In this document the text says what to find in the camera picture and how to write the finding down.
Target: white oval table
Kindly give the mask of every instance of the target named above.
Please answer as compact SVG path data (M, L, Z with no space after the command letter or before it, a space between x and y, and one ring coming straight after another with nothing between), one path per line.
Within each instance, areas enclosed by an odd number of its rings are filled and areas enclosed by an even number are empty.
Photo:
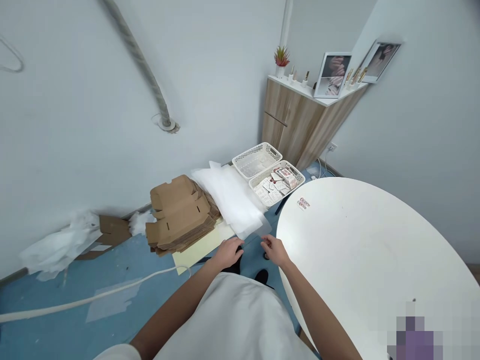
M306 210L300 198L310 204ZM308 182L286 202L276 234L363 360L387 358L397 317L424 317L425 331L443 332L443 360L467 359L465 346L480 345L480 332L472 332L480 330L478 283L443 236L388 192L344 177Z

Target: flattened cardboard box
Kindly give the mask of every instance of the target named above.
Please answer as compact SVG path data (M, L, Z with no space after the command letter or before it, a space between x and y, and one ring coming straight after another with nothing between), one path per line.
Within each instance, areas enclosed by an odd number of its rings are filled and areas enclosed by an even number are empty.
M220 217L212 197L181 175L150 191L155 223L146 224L150 250L157 255L182 252L214 229Z
M75 260L96 259L132 237L128 221L105 215L100 215L99 218L102 235L83 254L77 256Z

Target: wooden cabinet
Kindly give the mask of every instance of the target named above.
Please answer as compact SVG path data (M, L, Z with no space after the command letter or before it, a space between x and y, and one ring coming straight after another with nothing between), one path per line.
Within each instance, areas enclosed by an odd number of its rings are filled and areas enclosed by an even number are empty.
M299 170L320 156L367 89L362 84L340 99L315 99L311 87L273 76L267 81L261 140Z

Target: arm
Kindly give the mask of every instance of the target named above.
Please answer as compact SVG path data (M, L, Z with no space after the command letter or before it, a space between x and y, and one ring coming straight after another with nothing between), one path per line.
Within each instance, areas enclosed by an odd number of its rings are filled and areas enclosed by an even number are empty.
M235 264L244 253L237 248L245 242L238 237L225 240L216 254L188 279L161 306L133 338L130 344L142 360L152 360L170 337L190 319L215 277Z
M320 295L290 260L280 239L262 236L261 247L285 273L322 359L362 360L355 345Z

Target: white shirt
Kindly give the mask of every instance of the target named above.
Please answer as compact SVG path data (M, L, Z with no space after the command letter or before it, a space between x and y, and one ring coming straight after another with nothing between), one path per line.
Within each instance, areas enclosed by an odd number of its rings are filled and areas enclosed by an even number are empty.
M295 334L282 301L255 280L221 272L191 318L155 360L308 359L317 357ZM94 360L141 360L131 345L112 346Z

